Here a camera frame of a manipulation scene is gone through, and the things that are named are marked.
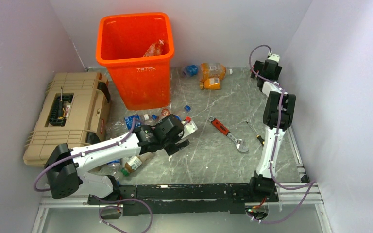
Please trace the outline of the red cap clear bottle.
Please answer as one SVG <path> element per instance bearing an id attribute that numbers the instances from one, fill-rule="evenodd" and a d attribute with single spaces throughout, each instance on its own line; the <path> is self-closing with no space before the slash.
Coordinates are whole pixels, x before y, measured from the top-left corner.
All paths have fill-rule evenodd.
<path id="1" fill-rule="evenodd" d="M 168 107 L 164 107 L 164 108 L 161 109 L 159 119 L 164 119 L 164 118 L 168 117 L 170 114 L 171 114 L 171 109 L 168 108 Z"/>

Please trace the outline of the pepsi bottle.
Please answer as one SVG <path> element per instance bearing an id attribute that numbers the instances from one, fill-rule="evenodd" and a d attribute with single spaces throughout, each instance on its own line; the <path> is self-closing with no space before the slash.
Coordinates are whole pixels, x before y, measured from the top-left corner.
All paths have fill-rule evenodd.
<path id="1" fill-rule="evenodd" d="M 185 121 L 187 115 L 191 111 L 191 107 L 189 105 L 185 105 L 184 107 L 178 107 L 174 110 L 173 114 L 180 120 Z"/>

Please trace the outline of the blue label bottle white cap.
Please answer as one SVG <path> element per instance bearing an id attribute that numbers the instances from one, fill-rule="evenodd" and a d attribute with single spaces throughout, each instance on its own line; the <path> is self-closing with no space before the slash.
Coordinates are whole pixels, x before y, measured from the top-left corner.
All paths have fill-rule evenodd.
<path id="1" fill-rule="evenodd" d="M 106 131 L 111 138 L 118 137 L 124 133 L 127 133 L 132 126 L 135 128 L 141 126 L 142 123 L 146 123 L 150 119 L 148 114 L 135 114 L 127 116 L 120 120 L 112 121 L 107 125 Z"/>

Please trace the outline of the orange tea bottle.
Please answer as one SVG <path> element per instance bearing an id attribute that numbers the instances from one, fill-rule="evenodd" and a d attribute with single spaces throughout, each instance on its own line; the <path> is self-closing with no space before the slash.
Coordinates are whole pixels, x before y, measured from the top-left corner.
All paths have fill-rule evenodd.
<path id="1" fill-rule="evenodd" d="M 167 43 L 168 43 L 168 40 L 164 40 L 164 39 L 156 40 L 155 42 L 150 44 L 146 52 L 143 54 L 143 57 L 165 55 L 167 53 Z"/>

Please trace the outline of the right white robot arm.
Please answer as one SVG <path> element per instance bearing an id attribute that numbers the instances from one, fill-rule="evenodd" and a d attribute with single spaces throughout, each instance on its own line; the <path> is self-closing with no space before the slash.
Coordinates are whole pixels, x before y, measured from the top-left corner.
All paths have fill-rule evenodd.
<path id="1" fill-rule="evenodd" d="M 253 201 L 261 201 L 275 193 L 275 162 L 293 121 L 296 95 L 284 91 L 277 82 L 282 70 L 278 57 L 272 55 L 264 62 L 256 61 L 253 69 L 251 78 L 257 79 L 257 87 L 267 96 L 267 103 L 263 113 L 265 140 L 261 160 L 250 180 L 248 195 Z"/>

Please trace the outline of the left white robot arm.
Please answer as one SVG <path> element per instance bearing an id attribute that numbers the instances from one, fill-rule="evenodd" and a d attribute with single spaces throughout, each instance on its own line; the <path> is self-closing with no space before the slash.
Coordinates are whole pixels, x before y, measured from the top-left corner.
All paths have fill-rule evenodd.
<path id="1" fill-rule="evenodd" d="M 92 174 L 91 170 L 115 160 L 159 150 L 171 156 L 189 145 L 186 137 L 197 129 L 194 121 L 181 121 L 171 114 L 153 126 L 134 127 L 122 136 L 97 144 L 74 148 L 69 148 L 66 143 L 59 144 L 41 175 L 47 177 L 48 191 L 54 199 L 79 191 L 113 204 L 120 197 L 116 179 L 112 175 Z"/>

